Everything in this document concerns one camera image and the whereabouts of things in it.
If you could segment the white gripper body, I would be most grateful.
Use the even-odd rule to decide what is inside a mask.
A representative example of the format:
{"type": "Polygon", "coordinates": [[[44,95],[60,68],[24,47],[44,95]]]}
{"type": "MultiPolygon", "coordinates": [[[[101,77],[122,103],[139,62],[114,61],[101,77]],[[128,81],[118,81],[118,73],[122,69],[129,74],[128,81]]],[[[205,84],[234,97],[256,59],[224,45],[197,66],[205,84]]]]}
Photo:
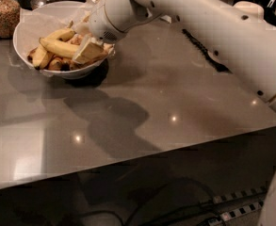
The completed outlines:
{"type": "Polygon", "coordinates": [[[101,0],[91,10],[89,31],[105,43],[116,43],[126,36],[132,11],[130,0],[101,0]]]}

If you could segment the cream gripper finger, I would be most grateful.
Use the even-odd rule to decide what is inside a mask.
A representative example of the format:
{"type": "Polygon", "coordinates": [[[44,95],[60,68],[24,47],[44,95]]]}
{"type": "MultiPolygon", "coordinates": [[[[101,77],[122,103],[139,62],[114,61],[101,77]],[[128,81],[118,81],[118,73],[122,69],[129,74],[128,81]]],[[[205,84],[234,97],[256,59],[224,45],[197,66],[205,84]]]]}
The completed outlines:
{"type": "Polygon", "coordinates": [[[93,63],[108,55],[104,44],[89,35],[83,36],[82,42],[73,56],[73,61],[78,64],[93,63]]]}
{"type": "Polygon", "coordinates": [[[73,31],[81,36],[88,35],[89,31],[89,15],[86,15],[79,23],[73,25],[73,31]]]}

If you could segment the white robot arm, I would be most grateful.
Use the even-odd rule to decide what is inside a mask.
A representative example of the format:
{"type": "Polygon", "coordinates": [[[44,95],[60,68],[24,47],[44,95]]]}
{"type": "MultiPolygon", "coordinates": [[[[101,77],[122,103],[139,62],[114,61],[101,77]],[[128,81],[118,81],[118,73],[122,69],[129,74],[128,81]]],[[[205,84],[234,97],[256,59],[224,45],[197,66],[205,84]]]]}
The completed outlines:
{"type": "Polygon", "coordinates": [[[170,15],[276,112],[276,27],[220,0],[101,0],[75,27],[105,43],[170,15]]]}

